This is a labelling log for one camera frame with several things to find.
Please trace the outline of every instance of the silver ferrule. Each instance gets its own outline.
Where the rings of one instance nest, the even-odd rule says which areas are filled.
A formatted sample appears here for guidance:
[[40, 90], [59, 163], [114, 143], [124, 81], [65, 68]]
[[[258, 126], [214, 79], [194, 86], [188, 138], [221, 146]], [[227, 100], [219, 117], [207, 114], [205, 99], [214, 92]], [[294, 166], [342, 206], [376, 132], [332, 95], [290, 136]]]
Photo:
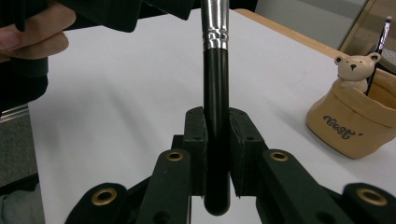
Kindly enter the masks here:
[[204, 50], [228, 49], [229, 0], [201, 0]]

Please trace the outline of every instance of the bear figure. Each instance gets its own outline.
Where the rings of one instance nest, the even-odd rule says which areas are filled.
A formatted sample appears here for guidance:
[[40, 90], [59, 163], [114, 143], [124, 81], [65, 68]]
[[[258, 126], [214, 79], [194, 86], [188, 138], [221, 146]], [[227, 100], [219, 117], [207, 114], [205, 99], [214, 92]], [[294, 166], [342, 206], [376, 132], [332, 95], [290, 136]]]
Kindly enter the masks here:
[[381, 55], [371, 53], [367, 56], [337, 56], [334, 59], [338, 65], [338, 77], [344, 88], [355, 87], [361, 92], [367, 91], [366, 78], [375, 70], [375, 64], [379, 62]]

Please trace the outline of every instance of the fabric pouch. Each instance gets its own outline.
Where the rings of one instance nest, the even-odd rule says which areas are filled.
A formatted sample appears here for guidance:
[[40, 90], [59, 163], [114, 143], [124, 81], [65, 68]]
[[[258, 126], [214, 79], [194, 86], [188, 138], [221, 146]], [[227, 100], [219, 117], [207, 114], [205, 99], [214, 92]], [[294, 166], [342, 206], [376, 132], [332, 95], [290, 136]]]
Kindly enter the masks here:
[[396, 137], [396, 76], [377, 70], [369, 97], [341, 80], [306, 115], [308, 128], [352, 159], [363, 158]]

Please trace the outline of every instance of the hand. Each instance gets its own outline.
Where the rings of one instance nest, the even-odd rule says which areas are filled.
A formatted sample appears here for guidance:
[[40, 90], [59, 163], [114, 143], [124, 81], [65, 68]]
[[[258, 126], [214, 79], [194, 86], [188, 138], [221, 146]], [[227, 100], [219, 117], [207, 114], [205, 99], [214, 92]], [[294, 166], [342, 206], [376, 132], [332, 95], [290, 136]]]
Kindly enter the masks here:
[[59, 53], [68, 47], [62, 32], [76, 20], [76, 13], [59, 3], [49, 1], [49, 7], [26, 20], [26, 31], [15, 24], [0, 28], [0, 63], [10, 57], [40, 59]]

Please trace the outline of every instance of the black mount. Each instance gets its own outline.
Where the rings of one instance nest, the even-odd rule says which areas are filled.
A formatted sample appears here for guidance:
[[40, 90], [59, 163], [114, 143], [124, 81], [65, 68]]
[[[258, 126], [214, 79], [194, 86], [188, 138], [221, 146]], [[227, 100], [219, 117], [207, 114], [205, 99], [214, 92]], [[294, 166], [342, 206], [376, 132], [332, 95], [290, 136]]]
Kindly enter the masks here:
[[[66, 224], [191, 223], [191, 196], [205, 195], [208, 132], [201, 107], [187, 112], [150, 178], [131, 189], [105, 183], [90, 189]], [[255, 196], [262, 223], [396, 223], [396, 199], [356, 183], [342, 195], [319, 185], [288, 152], [269, 149], [248, 117], [230, 109], [230, 164], [238, 197]]]

